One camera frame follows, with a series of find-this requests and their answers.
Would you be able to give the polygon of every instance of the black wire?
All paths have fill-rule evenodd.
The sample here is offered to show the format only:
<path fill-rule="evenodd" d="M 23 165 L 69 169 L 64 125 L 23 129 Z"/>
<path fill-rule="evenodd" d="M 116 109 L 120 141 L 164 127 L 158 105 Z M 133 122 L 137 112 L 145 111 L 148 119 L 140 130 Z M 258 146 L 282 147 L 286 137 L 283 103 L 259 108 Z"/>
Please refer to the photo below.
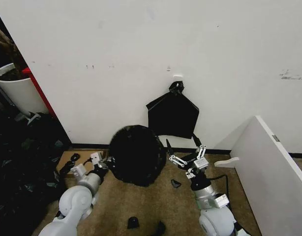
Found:
<path fill-rule="evenodd" d="M 229 201 L 230 201 L 230 194 L 229 194 L 229 178 L 227 175 L 221 175 L 221 176 L 218 176 L 218 177 L 214 177 L 214 178 L 209 178 L 208 180 L 217 180 L 217 179 L 220 179 L 222 177 L 225 177 L 225 188 L 226 188 L 226 196 L 228 197 Z M 232 211 L 232 208 L 231 208 L 231 203 L 229 202 L 228 204 L 229 206 L 229 209 Z"/>
<path fill-rule="evenodd" d="M 89 158 L 88 160 L 86 160 L 83 165 L 85 165 L 87 162 L 90 162 L 91 161 L 91 158 Z"/>

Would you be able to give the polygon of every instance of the black fabric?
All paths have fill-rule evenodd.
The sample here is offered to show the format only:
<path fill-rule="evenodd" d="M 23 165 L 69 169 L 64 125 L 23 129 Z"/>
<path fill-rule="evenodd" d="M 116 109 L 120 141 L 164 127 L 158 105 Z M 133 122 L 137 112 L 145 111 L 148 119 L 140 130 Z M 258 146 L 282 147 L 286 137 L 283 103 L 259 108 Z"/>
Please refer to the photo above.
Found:
<path fill-rule="evenodd" d="M 165 149 L 154 132 L 141 125 L 119 130 L 110 143 L 108 162 L 114 176 L 138 186 L 154 183 L 166 162 Z"/>
<path fill-rule="evenodd" d="M 31 235 L 65 190 L 56 171 L 69 145 L 63 128 L 43 114 L 27 123 L 0 111 L 0 235 Z"/>
<path fill-rule="evenodd" d="M 168 93 L 147 105 L 149 128 L 156 135 L 191 139 L 199 109 L 181 93 L 183 89 L 182 81 L 175 81 Z"/>

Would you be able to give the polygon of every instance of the black cloth piece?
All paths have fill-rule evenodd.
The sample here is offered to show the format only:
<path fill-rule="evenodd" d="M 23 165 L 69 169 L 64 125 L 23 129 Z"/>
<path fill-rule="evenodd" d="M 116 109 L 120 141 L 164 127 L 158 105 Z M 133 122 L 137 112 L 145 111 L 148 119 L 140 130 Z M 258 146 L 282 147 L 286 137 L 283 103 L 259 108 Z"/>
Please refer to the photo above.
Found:
<path fill-rule="evenodd" d="M 175 179 L 171 179 L 171 184 L 174 188 L 178 188 L 181 186 L 181 183 L 176 181 Z"/>
<path fill-rule="evenodd" d="M 147 105 L 149 128 L 156 135 L 191 139 L 199 109 L 182 94 L 183 89 L 182 81 L 175 81 L 168 93 Z"/>

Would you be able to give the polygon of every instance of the black bag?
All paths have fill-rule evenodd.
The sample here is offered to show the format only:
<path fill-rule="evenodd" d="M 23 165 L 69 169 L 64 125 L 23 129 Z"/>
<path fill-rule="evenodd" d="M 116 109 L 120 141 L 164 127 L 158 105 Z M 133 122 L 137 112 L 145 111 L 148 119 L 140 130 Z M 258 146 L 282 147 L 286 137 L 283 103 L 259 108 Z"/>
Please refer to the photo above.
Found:
<path fill-rule="evenodd" d="M 31 235 L 66 190 L 56 165 L 70 141 L 58 120 L 40 115 L 28 125 L 0 111 L 0 235 Z"/>
<path fill-rule="evenodd" d="M 147 105 L 149 128 L 156 135 L 173 135 L 191 139 L 199 109 L 181 92 L 182 81 L 175 81 L 169 92 Z"/>

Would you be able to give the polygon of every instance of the black baseboard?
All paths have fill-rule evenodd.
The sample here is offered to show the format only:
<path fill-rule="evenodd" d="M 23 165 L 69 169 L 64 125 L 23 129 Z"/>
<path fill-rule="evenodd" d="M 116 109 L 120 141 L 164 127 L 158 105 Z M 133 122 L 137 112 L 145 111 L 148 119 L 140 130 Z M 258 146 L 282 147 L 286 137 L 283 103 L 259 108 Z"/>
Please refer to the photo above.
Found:
<path fill-rule="evenodd" d="M 292 158 L 302 158 L 302 153 L 289 153 Z"/>
<path fill-rule="evenodd" d="M 75 149 L 108 149 L 108 144 L 71 144 L 71 148 Z M 194 152 L 195 148 L 182 148 L 174 147 L 174 152 L 184 152 L 191 153 Z M 216 155 L 229 155 L 231 150 L 222 149 L 207 149 L 206 154 L 216 154 Z M 289 153 L 292 158 L 302 158 L 302 153 Z"/>

